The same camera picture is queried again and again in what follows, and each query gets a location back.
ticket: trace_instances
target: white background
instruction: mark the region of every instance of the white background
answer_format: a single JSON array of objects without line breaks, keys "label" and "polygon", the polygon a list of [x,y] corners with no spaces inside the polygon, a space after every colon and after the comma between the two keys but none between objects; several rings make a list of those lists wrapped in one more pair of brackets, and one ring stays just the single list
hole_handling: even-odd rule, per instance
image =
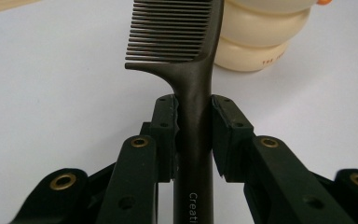
[{"label": "white background", "polygon": [[[124,69],[131,1],[50,0],[0,12],[0,223],[49,173],[89,175],[172,90]],[[213,70],[213,93],[233,99],[256,134],[281,138],[313,172],[358,168],[358,1],[313,7],[284,56],[257,73]],[[253,223],[241,184],[214,173],[215,223]],[[172,184],[159,223],[172,223]]]}]

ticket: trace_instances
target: white jar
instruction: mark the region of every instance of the white jar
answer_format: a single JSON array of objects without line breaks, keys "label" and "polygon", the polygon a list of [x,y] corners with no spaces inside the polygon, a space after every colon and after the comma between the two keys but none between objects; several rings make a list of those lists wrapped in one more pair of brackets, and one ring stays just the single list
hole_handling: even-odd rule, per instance
[{"label": "white jar", "polygon": [[[215,63],[249,72],[275,63],[317,0],[226,0]],[[319,0],[325,4],[329,0]]]}]

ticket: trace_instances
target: orange lid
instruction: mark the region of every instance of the orange lid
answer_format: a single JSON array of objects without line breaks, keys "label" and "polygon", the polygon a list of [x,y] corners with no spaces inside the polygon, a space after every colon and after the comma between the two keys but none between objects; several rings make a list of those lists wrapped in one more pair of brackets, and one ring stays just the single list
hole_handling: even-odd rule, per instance
[{"label": "orange lid", "polygon": [[332,0],[318,0],[318,2],[316,4],[325,6],[325,5],[328,5],[329,3],[331,3],[331,1]]}]

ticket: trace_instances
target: black comb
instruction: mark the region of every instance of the black comb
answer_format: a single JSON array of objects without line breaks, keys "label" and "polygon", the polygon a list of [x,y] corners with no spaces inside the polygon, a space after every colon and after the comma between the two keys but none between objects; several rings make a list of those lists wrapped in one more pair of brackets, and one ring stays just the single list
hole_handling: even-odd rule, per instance
[{"label": "black comb", "polygon": [[125,67],[162,77],[179,103],[175,224],[213,223],[211,79],[222,16],[223,0],[133,5]]}]

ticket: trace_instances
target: cream container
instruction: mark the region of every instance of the cream container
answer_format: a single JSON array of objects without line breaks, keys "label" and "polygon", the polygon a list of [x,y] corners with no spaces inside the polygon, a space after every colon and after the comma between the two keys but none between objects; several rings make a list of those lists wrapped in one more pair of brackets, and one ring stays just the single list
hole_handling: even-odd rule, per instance
[{"label": "cream container", "polygon": [[274,64],[304,27],[315,3],[330,0],[226,0],[215,63],[251,72]]}]

